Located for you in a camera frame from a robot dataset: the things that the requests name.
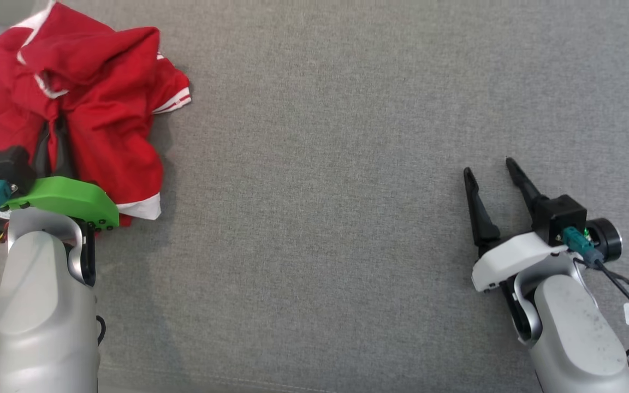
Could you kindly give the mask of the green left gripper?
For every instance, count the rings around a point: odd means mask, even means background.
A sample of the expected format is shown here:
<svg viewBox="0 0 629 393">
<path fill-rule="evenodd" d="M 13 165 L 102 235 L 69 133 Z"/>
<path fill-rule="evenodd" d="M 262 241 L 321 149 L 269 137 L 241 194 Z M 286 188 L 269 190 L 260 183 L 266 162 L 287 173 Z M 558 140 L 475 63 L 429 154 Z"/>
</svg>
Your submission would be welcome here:
<svg viewBox="0 0 629 393">
<path fill-rule="evenodd" d="M 92 222 L 96 227 L 110 230 L 120 226 L 120 212 L 116 204 L 100 187 L 82 182 L 73 159 L 70 132 L 65 117 L 58 117 L 54 126 L 57 139 L 56 161 L 51 175 L 49 154 L 50 123 L 44 123 L 33 150 L 33 169 L 37 177 L 26 195 L 11 196 L 2 208 L 8 210 L 38 208 Z"/>
</svg>

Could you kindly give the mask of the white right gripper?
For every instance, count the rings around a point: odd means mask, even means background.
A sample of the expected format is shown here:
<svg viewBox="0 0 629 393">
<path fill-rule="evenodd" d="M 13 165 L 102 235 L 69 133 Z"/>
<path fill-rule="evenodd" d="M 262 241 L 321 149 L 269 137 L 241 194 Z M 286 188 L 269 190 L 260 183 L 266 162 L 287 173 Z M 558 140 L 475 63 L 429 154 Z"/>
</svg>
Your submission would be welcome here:
<svg viewBox="0 0 629 393">
<path fill-rule="evenodd" d="M 505 164 L 514 186 L 519 189 L 531 216 L 531 227 L 536 233 L 549 233 L 547 195 L 542 194 L 525 174 L 514 158 L 507 157 Z M 568 264 L 561 259 L 561 252 L 567 247 L 550 246 L 535 232 L 524 233 L 500 241 L 500 230 L 479 196 L 477 180 L 470 169 L 464 168 L 465 195 L 474 245 L 478 248 L 479 259 L 472 269 L 471 280 L 475 291 L 492 290 L 514 275 L 532 266 L 539 266 L 544 275 L 568 275 Z"/>
</svg>

